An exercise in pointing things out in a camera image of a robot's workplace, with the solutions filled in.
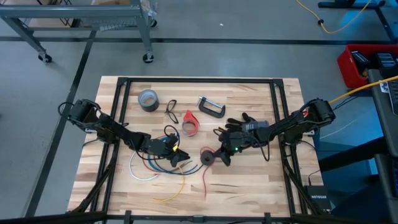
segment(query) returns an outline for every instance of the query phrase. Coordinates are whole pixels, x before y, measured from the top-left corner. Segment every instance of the yellow cable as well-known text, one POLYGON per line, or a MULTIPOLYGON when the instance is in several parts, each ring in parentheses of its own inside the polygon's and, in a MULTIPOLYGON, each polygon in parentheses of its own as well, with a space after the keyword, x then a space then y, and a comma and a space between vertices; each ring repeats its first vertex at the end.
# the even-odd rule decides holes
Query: yellow cable
MULTIPOLYGON (((296 0, 296 1, 297 1, 297 3, 299 3, 305 10, 307 10, 308 12, 311 12, 311 13, 318 19, 318 21, 321 20, 321 19, 319 18, 319 16, 318 16, 315 12, 313 12, 313 11, 311 11, 311 9, 305 7, 299 0, 296 0)), ((337 32, 342 31, 343 29, 347 28, 351 23, 353 23, 353 22, 362 14, 362 12, 368 7, 368 5, 371 3, 371 1, 372 1, 372 0, 369 0, 368 3, 366 3, 366 5, 362 8, 362 10, 360 10, 360 12, 358 13, 358 15, 356 15, 351 21, 349 21, 349 22, 348 22, 346 25, 344 25, 342 28, 340 28, 340 29, 338 29, 338 30, 336 30, 336 31, 331 32, 331 31, 328 31, 328 30, 325 28, 325 26, 323 25, 323 23, 321 23, 322 29, 323 29, 326 33, 328 33, 328 34, 335 34, 335 33, 337 33, 337 32)))
POLYGON ((184 185, 185 185, 185 176, 182 175, 182 185, 181 185, 181 189, 180 189, 175 195, 173 195, 173 196, 171 196, 171 197, 169 197, 169 198, 167 198, 167 199, 155 199, 155 198, 152 198, 152 200, 154 200, 155 202, 166 202, 166 201, 168 201, 168 200, 172 200, 173 198, 177 197, 177 196, 181 193, 182 189, 184 188, 184 185))
POLYGON ((344 98, 344 97, 346 97, 346 96, 348 96, 348 95, 351 95, 351 94, 353 94, 353 93, 356 93, 357 91, 360 91, 360 90, 363 90, 363 89, 366 89, 366 88, 375 86, 375 85, 380 84, 380 83, 393 81, 393 80, 396 80, 396 79, 398 79, 398 75, 397 75, 397 76, 394 76, 394 77, 391 77, 391 78, 387 78, 387 79, 385 79, 385 80, 380 80, 380 81, 377 81, 377 82, 374 82, 374 83, 370 83, 370 84, 367 84, 367 85, 365 85, 365 86, 361 86, 361 87, 359 87, 359 88, 356 88, 355 90, 351 90, 351 91, 349 91, 349 92, 347 92, 347 93, 345 93, 345 94, 343 94, 343 95, 337 97, 336 99, 334 99, 334 100, 332 100, 332 101, 329 101, 329 104, 332 104, 332 103, 334 103, 334 102, 336 102, 336 101, 338 101, 338 100, 341 100, 342 98, 344 98))

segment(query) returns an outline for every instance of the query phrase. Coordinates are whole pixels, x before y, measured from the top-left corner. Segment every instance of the duct tape roll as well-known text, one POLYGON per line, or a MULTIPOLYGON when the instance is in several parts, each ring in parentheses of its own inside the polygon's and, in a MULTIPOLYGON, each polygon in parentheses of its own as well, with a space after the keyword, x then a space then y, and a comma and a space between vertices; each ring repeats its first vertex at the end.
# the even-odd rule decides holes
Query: duct tape roll
POLYGON ((159 99, 153 90, 144 90, 138 96, 138 103, 146 112, 153 112, 159 107, 159 99))
POLYGON ((183 123, 182 123, 182 133, 186 136, 194 136, 197 134, 199 129, 199 121, 194 117, 193 113, 190 110, 187 110, 187 113, 185 114, 183 118, 183 123), (188 130, 188 124, 193 125, 193 130, 188 130))

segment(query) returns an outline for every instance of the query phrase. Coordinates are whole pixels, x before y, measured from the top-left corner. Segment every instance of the metal shelf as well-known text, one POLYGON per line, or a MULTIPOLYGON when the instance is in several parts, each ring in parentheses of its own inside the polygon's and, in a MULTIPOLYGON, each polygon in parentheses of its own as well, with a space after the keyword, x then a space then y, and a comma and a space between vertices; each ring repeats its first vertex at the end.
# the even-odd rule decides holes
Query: metal shelf
POLYGON ((64 18, 88 18, 106 20, 121 18, 133 19, 134 25, 116 27, 112 30, 137 29, 140 32, 146 53, 143 56, 145 63, 153 61, 153 49, 150 41, 149 27, 154 26, 153 18, 146 15, 142 10, 140 0, 130 0, 130 5, 1 5, 0 17, 15 32, 17 32, 31 47, 38 53, 39 58, 44 62, 48 58, 47 51, 41 46, 36 37, 33 36, 35 30, 101 30, 100 27, 82 27, 77 22, 77 27, 28 27, 20 18, 59 18, 65 22, 64 18))

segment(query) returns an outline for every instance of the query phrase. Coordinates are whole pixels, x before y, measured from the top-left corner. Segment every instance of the red toolbox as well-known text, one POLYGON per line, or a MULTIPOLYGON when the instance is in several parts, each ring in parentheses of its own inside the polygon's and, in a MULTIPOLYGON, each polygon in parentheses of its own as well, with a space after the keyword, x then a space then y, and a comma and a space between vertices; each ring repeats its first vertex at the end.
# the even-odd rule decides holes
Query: red toolbox
POLYGON ((354 50, 357 50, 368 59, 371 59, 376 52, 390 52, 398 55, 398 45, 347 45, 344 52, 338 57, 337 62, 348 88, 358 88, 368 84, 368 78, 360 75, 356 68, 354 58, 351 54, 354 50))

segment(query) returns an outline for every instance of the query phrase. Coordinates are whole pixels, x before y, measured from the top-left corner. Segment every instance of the caster wheel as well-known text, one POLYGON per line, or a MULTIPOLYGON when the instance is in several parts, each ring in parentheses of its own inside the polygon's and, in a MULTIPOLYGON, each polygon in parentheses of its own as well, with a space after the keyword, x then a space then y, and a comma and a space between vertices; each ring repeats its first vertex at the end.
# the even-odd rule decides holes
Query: caster wheel
POLYGON ((151 27, 155 27, 157 25, 157 21, 156 21, 156 19, 153 19, 151 22, 150 22, 150 26, 151 27))
POLYGON ((150 57, 148 58, 148 54, 145 54, 144 56, 142 56, 142 60, 145 63, 152 63, 154 61, 154 56, 150 55, 150 57))
POLYGON ((42 56, 40 56, 40 55, 38 56, 38 58, 39 58, 39 60, 41 60, 41 61, 44 62, 44 63, 50 63, 50 62, 52 62, 52 57, 49 56, 49 55, 45 55, 44 60, 43 60, 42 56))

